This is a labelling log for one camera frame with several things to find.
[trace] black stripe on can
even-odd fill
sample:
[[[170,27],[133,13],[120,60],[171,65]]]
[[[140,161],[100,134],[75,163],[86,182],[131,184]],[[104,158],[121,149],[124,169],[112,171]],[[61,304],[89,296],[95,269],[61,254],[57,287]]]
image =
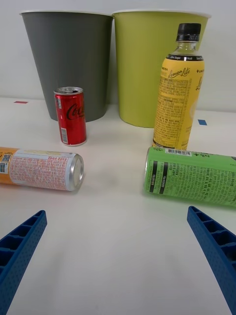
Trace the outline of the black stripe on can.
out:
[[[163,194],[166,186],[166,180],[167,180],[167,173],[168,173],[168,162],[164,162],[164,169],[163,169],[163,175],[161,180],[161,188],[160,188],[160,194]]]
[[[154,191],[155,181],[156,181],[156,171],[157,171],[157,161],[153,161],[153,169],[151,175],[151,185],[150,185],[150,192]]]

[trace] coca-cola logo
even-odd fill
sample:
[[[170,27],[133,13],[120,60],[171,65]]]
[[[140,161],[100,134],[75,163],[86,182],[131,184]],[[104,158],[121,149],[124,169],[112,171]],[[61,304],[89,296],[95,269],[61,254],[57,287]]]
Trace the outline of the coca-cola logo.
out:
[[[85,112],[82,106],[78,107],[78,104],[73,104],[66,113],[66,117],[69,120],[77,119],[80,117],[84,117]]]

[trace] blue plastic gripper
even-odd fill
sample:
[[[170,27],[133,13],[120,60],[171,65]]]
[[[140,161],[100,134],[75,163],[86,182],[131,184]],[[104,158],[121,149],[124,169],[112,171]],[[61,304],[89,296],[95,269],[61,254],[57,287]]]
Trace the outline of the blue plastic gripper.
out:
[[[188,208],[191,226],[233,315],[236,315],[236,236],[195,207]]]
[[[6,315],[46,225],[41,210],[0,240],[0,315]]]

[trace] lemon tea bottle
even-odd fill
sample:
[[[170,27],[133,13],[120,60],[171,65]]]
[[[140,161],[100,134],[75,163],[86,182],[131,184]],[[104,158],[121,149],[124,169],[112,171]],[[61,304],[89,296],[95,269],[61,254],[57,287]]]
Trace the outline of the lemon tea bottle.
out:
[[[187,149],[204,74],[196,51],[200,31],[201,24],[180,24],[178,47],[162,64],[153,146]]]

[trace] black bottle cap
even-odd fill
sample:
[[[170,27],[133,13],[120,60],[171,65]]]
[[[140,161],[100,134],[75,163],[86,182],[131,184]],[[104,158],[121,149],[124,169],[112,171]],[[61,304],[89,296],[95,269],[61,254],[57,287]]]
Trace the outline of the black bottle cap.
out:
[[[176,41],[199,41],[201,24],[199,23],[181,23],[178,26]]]

